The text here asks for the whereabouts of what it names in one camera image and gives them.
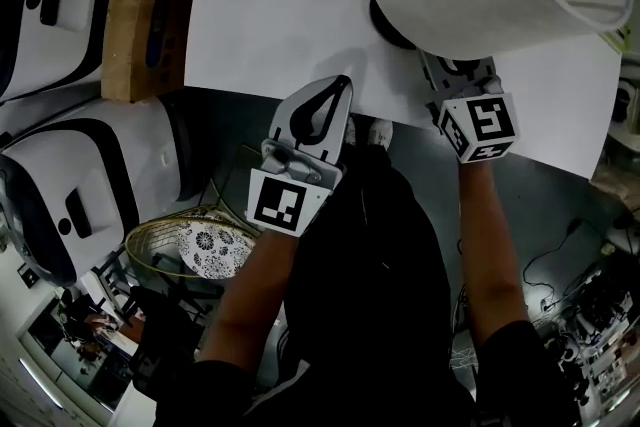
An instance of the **forearm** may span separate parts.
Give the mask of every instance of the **forearm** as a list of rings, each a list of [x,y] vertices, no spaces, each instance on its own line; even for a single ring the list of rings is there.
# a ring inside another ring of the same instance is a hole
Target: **forearm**
[[[518,258],[487,163],[460,166],[462,261],[473,332],[482,345],[526,320]]]
[[[266,231],[225,291],[200,360],[254,373],[293,268],[298,239]]]

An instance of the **black sleeve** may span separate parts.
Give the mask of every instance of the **black sleeve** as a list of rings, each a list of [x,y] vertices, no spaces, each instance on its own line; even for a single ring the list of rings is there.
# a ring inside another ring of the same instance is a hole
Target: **black sleeve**
[[[155,427],[233,425],[251,403],[253,380],[222,361],[191,365],[158,401]]]
[[[478,350],[478,407],[506,414],[513,427],[572,427],[578,406],[560,368],[530,322],[514,322]]]
[[[69,305],[65,312],[68,317],[76,319],[78,322],[84,322],[88,315],[95,313],[96,305],[88,294],[78,297]]]

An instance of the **human arm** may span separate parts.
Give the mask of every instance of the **human arm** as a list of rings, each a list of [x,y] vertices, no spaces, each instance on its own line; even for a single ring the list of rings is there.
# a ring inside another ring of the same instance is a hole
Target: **human arm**
[[[459,167],[462,265],[478,346],[502,327],[528,320],[518,258],[490,164]]]
[[[478,404],[514,427],[569,427],[577,405],[529,322],[518,257],[488,163],[460,166],[462,260],[479,362]]]
[[[289,281],[298,239],[267,230],[222,296],[200,361],[230,363],[254,375]]]

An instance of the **black shirt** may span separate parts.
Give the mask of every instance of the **black shirt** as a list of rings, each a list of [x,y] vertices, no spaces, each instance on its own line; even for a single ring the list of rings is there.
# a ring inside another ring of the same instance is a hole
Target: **black shirt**
[[[511,425],[571,427],[579,418],[559,368],[529,322],[495,333],[478,351],[478,404],[453,372],[412,368],[406,358],[313,365],[252,407],[252,379],[228,363],[192,365],[158,404],[158,426],[306,425],[354,419],[468,426],[508,415]]]

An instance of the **wooden board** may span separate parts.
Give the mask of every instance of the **wooden board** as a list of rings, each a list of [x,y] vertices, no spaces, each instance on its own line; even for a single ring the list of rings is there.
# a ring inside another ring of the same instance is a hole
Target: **wooden board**
[[[102,97],[135,102],[184,86],[192,0],[110,0]]]

